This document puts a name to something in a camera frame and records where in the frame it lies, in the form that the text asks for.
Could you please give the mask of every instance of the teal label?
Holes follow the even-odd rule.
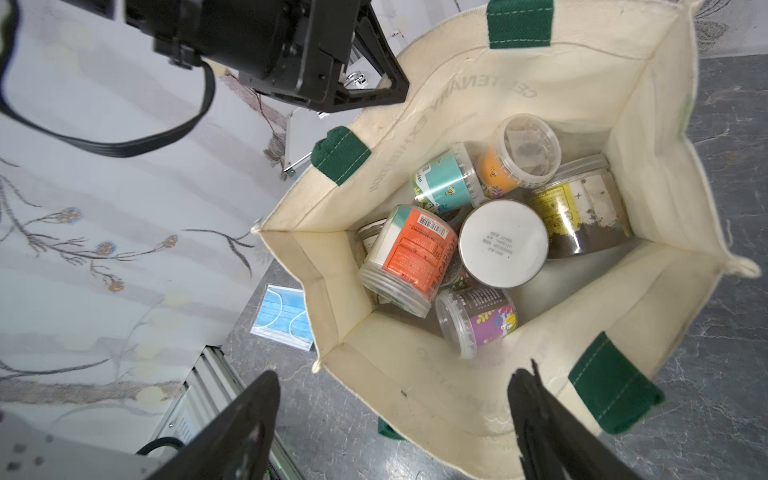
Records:
[[[462,171],[451,151],[416,172],[413,190],[421,207],[438,215],[472,203]]]

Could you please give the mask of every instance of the orange label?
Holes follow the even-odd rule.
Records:
[[[432,301],[457,243],[453,230],[414,208],[389,251],[384,270],[410,283]]]
[[[480,181],[488,188],[488,196],[499,198],[518,186],[518,180],[510,177],[496,154],[496,148],[490,147],[480,158],[475,167]]]

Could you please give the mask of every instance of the purple label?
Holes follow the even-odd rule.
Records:
[[[476,286],[455,295],[469,316],[476,346],[501,338],[517,326],[515,309],[502,290]]]

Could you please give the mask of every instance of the canvas tote bag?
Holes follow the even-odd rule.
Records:
[[[595,434],[628,428],[657,402],[648,379],[720,276],[760,275],[728,251],[685,136],[697,83],[696,7],[492,0],[403,51],[405,103],[365,109],[349,128],[330,131],[313,166],[254,227],[304,287],[316,370],[476,478],[522,477],[506,389],[531,359]],[[597,280],[462,360],[443,338],[373,309],[357,279],[353,233],[386,217],[390,197],[449,144],[480,141],[518,113],[554,128],[563,162],[607,156],[644,240]]]

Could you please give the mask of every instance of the barcode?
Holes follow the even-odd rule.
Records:
[[[448,235],[448,229],[442,226],[440,223],[435,222],[433,219],[422,215],[419,217],[419,223],[431,231],[437,233],[440,237],[445,238]]]

